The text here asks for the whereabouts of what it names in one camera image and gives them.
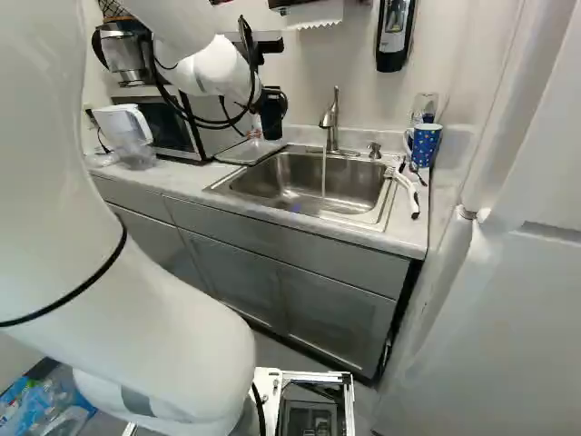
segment gray countertop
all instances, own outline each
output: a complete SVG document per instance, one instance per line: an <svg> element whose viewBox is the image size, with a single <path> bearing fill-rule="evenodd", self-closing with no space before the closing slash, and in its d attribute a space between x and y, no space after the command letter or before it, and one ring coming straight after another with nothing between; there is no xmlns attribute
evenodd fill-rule
<svg viewBox="0 0 581 436"><path fill-rule="evenodd" d="M380 233L204 191L209 185L218 182L239 168L238 165L219 162L193 165L159 160L155 167L146 171L131 171L121 164L116 164L92 169L91 173L111 180L138 184L144 189L187 202L203 204L386 253L420 260L426 256L429 216L428 188L417 183L418 178L414 174L407 175L413 182L416 182L415 185L419 191L420 217L416 221L410 218L406 191L399 187L395 194L386 230ZM422 170L421 174L425 180L429 180L429 170Z"/></svg>

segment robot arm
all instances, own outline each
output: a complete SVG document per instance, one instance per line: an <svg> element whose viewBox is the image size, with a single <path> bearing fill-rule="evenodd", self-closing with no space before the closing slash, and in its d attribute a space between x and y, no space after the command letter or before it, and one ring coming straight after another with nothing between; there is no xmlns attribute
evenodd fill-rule
<svg viewBox="0 0 581 436"><path fill-rule="evenodd" d="M214 39L202 3L127 5L180 57ZM148 398L166 420L146 427L225 436L252 384L251 330L143 254L95 190L79 144L82 21L77 0L24 0L0 26L0 88L11 102L0 117L0 331L116 386L107 399L84 383L104 411L122 416L116 405L135 410L128 399Z"/></svg>
<svg viewBox="0 0 581 436"><path fill-rule="evenodd" d="M234 45L214 28L213 6L207 0L122 0L123 6L154 33L158 71L186 94L225 95L247 104L251 69ZM254 76L252 103L261 95Z"/></svg>

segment blue mug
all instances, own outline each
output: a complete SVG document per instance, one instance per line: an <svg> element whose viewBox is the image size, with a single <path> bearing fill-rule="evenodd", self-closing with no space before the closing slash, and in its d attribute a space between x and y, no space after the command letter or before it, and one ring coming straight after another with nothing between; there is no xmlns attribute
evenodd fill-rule
<svg viewBox="0 0 581 436"><path fill-rule="evenodd" d="M411 162L419 168L427 168L432 165L439 142L442 137L441 124L422 123L416 124L413 129L404 132L404 145L407 151L409 139L413 139L411 147Z"/></svg>

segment floor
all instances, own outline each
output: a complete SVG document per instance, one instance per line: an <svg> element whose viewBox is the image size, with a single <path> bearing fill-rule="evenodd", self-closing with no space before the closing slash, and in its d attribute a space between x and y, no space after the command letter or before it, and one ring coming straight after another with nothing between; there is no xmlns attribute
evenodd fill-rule
<svg viewBox="0 0 581 436"><path fill-rule="evenodd" d="M327 367L300 352L274 341L259 332L254 333L257 345L257 364L259 366L280 368L282 370L325 372L337 370ZM355 381L355 432L357 436L369 436L370 416L378 393L373 388ZM98 413L85 426L81 436L121 436L126 422L119 421L104 413ZM140 429L137 436L157 436L157 433Z"/></svg>

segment stainless steel sink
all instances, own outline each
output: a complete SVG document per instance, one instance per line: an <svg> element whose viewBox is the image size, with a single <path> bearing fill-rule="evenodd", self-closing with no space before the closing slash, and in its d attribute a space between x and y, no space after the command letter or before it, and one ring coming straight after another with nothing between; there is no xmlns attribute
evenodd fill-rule
<svg viewBox="0 0 581 436"><path fill-rule="evenodd" d="M242 168L206 190L383 231L395 192L395 185L383 177L387 165L367 158L328 155L326 166L324 196L322 155L298 145L288 146L256 166Z"/></svg>

